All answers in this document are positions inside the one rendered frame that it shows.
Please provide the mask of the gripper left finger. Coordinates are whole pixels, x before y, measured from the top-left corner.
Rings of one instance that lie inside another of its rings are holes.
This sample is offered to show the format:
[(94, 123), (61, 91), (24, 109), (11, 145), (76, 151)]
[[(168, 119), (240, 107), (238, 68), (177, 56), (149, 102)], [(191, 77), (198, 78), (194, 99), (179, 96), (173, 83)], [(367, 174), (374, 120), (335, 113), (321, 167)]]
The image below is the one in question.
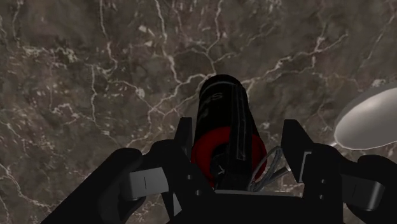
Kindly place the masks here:
[(174, 139), (155, 142), (147, 154), (114, 151), (40, 224), (126, 224), (147, 196), (159, 193), (167, 224), (205, 224), (214, 192), (190, 162), (191, 148), (192, 119), (182, 117)]

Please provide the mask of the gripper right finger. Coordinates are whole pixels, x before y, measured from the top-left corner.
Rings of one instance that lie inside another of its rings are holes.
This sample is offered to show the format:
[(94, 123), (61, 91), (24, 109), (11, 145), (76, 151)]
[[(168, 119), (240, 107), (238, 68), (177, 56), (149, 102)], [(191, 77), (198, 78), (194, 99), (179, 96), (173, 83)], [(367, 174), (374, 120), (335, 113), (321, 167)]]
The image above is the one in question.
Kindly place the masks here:
[(314, 143), (297, 120), (285, 120), (281, 148), (304, 185), (302, 214), (311, 224), (345, 224), (343, 207), (365, 224), (397, 224), (397, 163), (380, 155), (353, 162)]

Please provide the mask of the black and red cylindrical tool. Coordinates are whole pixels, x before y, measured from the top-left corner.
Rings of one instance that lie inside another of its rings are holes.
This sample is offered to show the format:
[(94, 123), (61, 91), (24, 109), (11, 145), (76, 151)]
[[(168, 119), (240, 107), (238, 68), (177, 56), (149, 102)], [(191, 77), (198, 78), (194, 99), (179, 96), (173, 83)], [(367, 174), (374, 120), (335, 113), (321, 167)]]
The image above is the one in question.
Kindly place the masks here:
[(259, 192), (290, 171), (277, 167), (281, 157), (278, 146), (266, 150), (239, 80), (218, 74), (204, 82), (191, 161), (215, 190)]

